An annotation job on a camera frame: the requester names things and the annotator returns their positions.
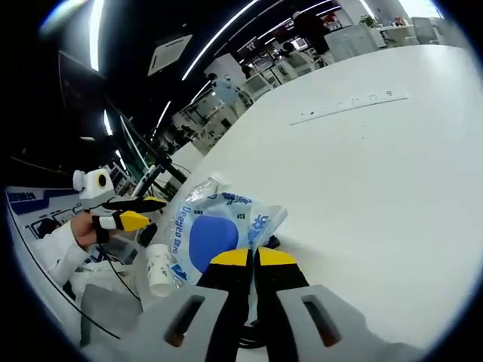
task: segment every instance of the ceiling light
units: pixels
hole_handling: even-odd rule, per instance
[[[230,38],[228,39],[228,41],[231,41],[233,38],[235,38],[244,28],[246,28],[251,23],[253,23],[256,19],[258,19],[259,16],[265,14],[267,11],[271,10],[273,7],[275,7],[276,5],[280,4],[283,1],[284,0],[278,0],[275,4],[269,6],[267,9],[265,9],[264,11],[262,11],[261,13],[259,13],[256,17],[254,17],[252,20],[250,20],[245,25],[243,25],[235,34],[233,34],[232,36],[230,36]]]
[[[163,110],[163,113],[161,114],[161,117],[159,117],[159,120],[158,120],[158,124],[156,125],[156,128],[159,127],[159,124],[161,123],[161,120],[163,119],[163,117],[165,116],[165,113],[166,111],[168,110],[168,107],[169,105],[171,104],[171,101],[169,101],[168,103],[166,103],[166,107],[165,109]]]
[[[191,102],[189,102],[189,104],[193,104],[193,102],[195,102],[196,98],[198,98],[198,96],[202,93],[202,91],[211,83],[211,81],[207,81],[206,84],[199,90],[199,92],[193,97],[193,99],[191,100]]]
[[[165,116],[165,113],[166,111],[168,110],[168,107],[169,105],[171,104],[171,101],[169,101],[168,103],[166,103],[166,107],[165,109],[163,109],[163,113],[161,114],[161,116],[159,117],[159,120],[158,120],[158,124],[156,125],[156,127],[154,128],[154,132],[152,132],[152,136],[151,136],[151,140],[154,138],[154,135],[156,134],[157,130],[158,130],[158,127],[159,125],[161,124],[161,121],[163,119],[163,117]]]
[[[265,45],[267,45],[268,43],[271,43],[271,42],[272,42],[272,41],[274,41],[274,40],[275,40],[275,36],[274,36],[273,38],[271,38],[270,40],[265,41]]]
[[[111,124],[109,123],[109,119],[107,118],[107,112],[105,109],[104,109],[104,127],[106,128],[107,135],[112,136]]]
[[[369,8],[369,5],[364,0],[359,0],[359,1],[361,2],[364,9],[367,11],[369,16],[371,16],[375,19],[376,17],[374,16],[374,13],[372,12],[371,8]]]
[[[278,29],[280,26],[284,25],[285,23],[287,23],[287,22],[289,22],[289,21],[290,21],[290,18],[285,19],[284,21],[282,21],[282,22],[281,22],[280,24],[278,24],[278,25],[275,25],[275,26],[274,26],[274,27],[272,27],[272,28],[271,28],[271,29],[270,29],[268,32],[265,32],[265,33],[263,33],[262,35],[260,35],[260,36],[258,37],[258,40],[260,40],[261,38],[263,38],[265,35],[270,34],[270,33],[271,33],[273,30]]]
[[[225,47],[225,45],[227,45],[227,44],[228,44],[228,42],[226,42],[225,44],[223,44],[223,45],[220,47],[220,49],[218,49],[218,50],[217,50],[217,52],[216,52],[216,53],[213,55],[213,58],[216,58],[216,57],[217,57],[217,55],[218,55],[218,53],[220,53],[220,52],[223,50],[223,48]]]
[[[99,72],[99,29],[100,18],[103,14],[104,0],[94,0],[91,17],[89,19],[89,52],[91,68]]]
[[[324,2],[319,2],[318,4],[312,5],[305,10],[302,10],[301,13],[305,13],[306,11],[312,10],[313,8],[317,8],[319,5],[325,4],[326,2],[331,2],[332,0],[325,0]]]
[[[309,11],[309,10],[311,10],[311,9],[313,9],[313,8],[315,8],[315,7],[317,7],[317,6],[319,6],[319,5],[325,4],[326,2],[330,2],[330,1],[331,1],[331,0],[325,0],[324,2],[319,2],[318,4],[312,5],[312,6],[308,7],[307,9],[302,10],[302,11],[301,11],[301,13],[305,13],[306,11]],[[271,33],[273,30],[278,29],[280,26],[284,25],[285,23],[289,22],[291,19],[292,19],[292,18],[291,18],[291,17],[289,17],[288,19],[285,19],[284,21],[282,21],[280,24],[275,25],[275,26],[274,26],[274,27],[272,27],[272,28],[271,28],[271,29],[270,29],[268,32],[265,32],[265,33],[263,33],[262,35],[260,35],[260,36],[258,37],[258,40],[260,40],[261,38],[263,38],[265,35],[270,34],[270,33]]]
[[[241,15],[243,15],[244,12],[246,12],[249,8],[254,6],[256,3],[258,3],[259,0],[252,0],[248,4],[246,4],[238,13],[235,14],[234,17],[232,17],[230,20],[228,20],[225,25],[221,27],[220,30],[217,31],[217,33],[213,36],[213,38],[210,39],[210,41],[205,45],[205,47],[202,49],[202,51],[199,52],[199,54],[196,56],[196,58],[192,61],[188,69],[185,71],[183,77],[181,78],[182,81],[184,81],[186,78],[188,78],[188,75],[191,73],[193,68],[195,68],[196,64],[199,62],[199,60],[203,57],[203,55],[207,52],[207,50],[210,48],[210,46],[220,37],[220,35],[228,29],[232,23],[235,22]]]
[[[122,168],[124,168],[124,171],[127,171],[128,168],[126,167],[126,164],[124,163],[124,160],[122,158],[120,158],[119,161],[121,162],[121,166],[122,166]]]
[[[339,10],[339,9],[340,9],[340,6],[334,6],[333,8],[331,8],[329,10],[322,11],[321,13],[318,13],[317,16],[320,17],[323,14],[330,13],[331,11]]]

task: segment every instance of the black cable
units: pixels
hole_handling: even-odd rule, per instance
[[[191,175],[191,171],[190,171],[190,170],[188,170],[186,167],[182,166],[181,164],[175,164],[174,162],[171,162],[171,164],[172,164],[173,166],[178,166],[178,167],[180,167],[180,168],[183,168],[183,169],[184,169],[184,170],[185,170],[187,173],[189,173],[189,174]]]
[[[19,158],[16,158],[14,156],[10,156],[10,158],[14,161],[17,161],[17,162],[20,162],[22,164],[26,164],[30,167],[35,167],[35,168],[38,168],[40,170],[45,170],[45,171],[49,171],[49,172],[52,172],[52,173],[58,173],[58,174],[61,174],[61,175],[66,175],[68,176],[68,174],[66,172],[63,172],[63,171],[55,171],[55,170],[51,170],[50,168],[46,168],[46,167],[43,167],[43,166],[38,166],[37,164],[31,164],[30,162],[27,162],[27,161],[24,161],[24,160],[20,160]]]
[[[240,340],[238,346],[243,349],[261,348],[266,345],[263,338],[262,330],[260,329],[260,322],[254,321],[250,326],[243,326],[241,330]]]
[[[27,249],[27,252],[30,254],[30,256],[32,257],[32,260],[34,261],[34,263],[37,265],[37,268],[41,271],[41,273],[47,278],[47,280],[49,281],[50,284],[52,284],[52,287],[54,287],[57,292],[60,293],[60,295],[72,306],[74,307],[74,309],[76,311],[78,311],[83,317],[85,317],[88,321],[90,321],[93,325],[95,325],[96,327],[98,327],[100,330],[106,332],[107,334],[109,334],[110,336],[116,338],[116,339],[121,339],[120,337],[118,337],[116,334],[114,334],[113,332],[110,332],[109,330],[107,330],[106,328],[104,328],[103,326],[101,326],[100,324],[98,324],[94,319],[92,319],[91,317],[89,317],[87,314],[85,314],[81,309],[79,309],[77,307],[77,305],[75,305],[75,303],[70,299],[70,297],[66,296],[61,290],[60,288],[57,286],[57,284],[51,280],[51,278],[47,275],[47,273],[44,271],[44,269],[40,266],[40,264],[38,263],[37,259],[34,257],[34,255],[32,254],[32,251],[29,249],[28,245],[27,245],[27,242],[25,241],[25,239],[23,238],[23,235],[22,233],[20,232],[19,228],[18,228],[18,225],[17,223],[15,222],[15,218],[14,218],[14,215],[12,214],[12,211],[11,211],[11,208],[10,208],[10,204],[8,205],[8,212],[10,213],[10,216],[12,218],[12,221],[15,225],[15,228],[17,229],[17,232],[18,232],[18,235],[20,235],[20,237],[22,238],[22,241],[25,245],[25,248]]]
[[[137,296],[136,294],[134,294],[134,292],[131,290],[130,287],[128,287],[128,285],[122,280],[121,278],[121,275],[119,275],[119,273],[115,270],[114,268],[114,265],[112,264],[112,260],[111,258],[107,255],[106,253],[106,250],[104,249],[104,247],[102,246],[102,244],[97,244],[98,247],[100,248],[100,252],[102,254],[104,254],[104,256],[106,257],[107,261],[109,262],[109,265],[111,265],[111,269],[112,271],[114,272],[115,276],[118,277],[118,279],[121,281],[121,283],[124,284],[124,286],[126,287],[127,290],[129,290],[129,293],[131,293],[133,295],[134,298],[136,298],[137,300],[141,301],[140,297]]]

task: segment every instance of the plastic water bottle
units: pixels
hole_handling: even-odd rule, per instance
[[[218,192],[218,187],[220,187],[221,181],[218,175],[209,176],[206,181],[200,183],[191,190],[191,192],[186,197],[186,201],[193,202],[199,200],[200,198],[206,198],[212,194]]]

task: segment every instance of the white desk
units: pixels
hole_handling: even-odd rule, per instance
[[[414,28],[412,25],[400,25],[400,26],[383,26],[382,28],[377,28],[380,32],[387,32],[389,30],[394,30],[394,29],[408,29],[408,28]]]
[[[410,98],[289,125],[321,101],[385,89]],[[464,50],[443,45],[335,63],[260,98],[175,200],[217,171],[237,192],[285,205],[277,236],[308,282],[384,339],[428,348],[483,266],[482,89]],[[266,355],[238,353],[248,359]]]

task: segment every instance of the person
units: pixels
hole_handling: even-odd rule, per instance
[[[331,31],[324,25],[324,21],[314,14],[299,11],[292,15],[292,19],[294,20],[294,31],[312,45],[326,64],[334,63],[334,58],[324,38]]]
[[[219,79],[214,73],[208,74],[208,79],[211,82],[211,88],[213,89],[216,97],[225,103],[238,117],[240,117],[246,110],[246,107],[238,96],[236,86],[227,79]]]
[[[58,229],[62,225],[60,222],[49,219],[48,217],[43,219],[38,226],[37,233],[39,238],[43,238],[47,234],[51,234],[53,230]]]
[[[289,41],[286,41],[281,48],[282,48],[282,51],[280,53],[284,58],[289,58],[290,53],[292,53],[293,51],[296,51],[294,45]]]
[[[251,76],[255,75],[255,71],[247,65],[244,65],[241,68],[241,71],[243,72],[243,74],[245,74],[246,79],[249,79]]]
[[[89,258],[89,250],[96,243],[92,215],[84,211],[32,243],[32,248],[52,279],[62,287]]]

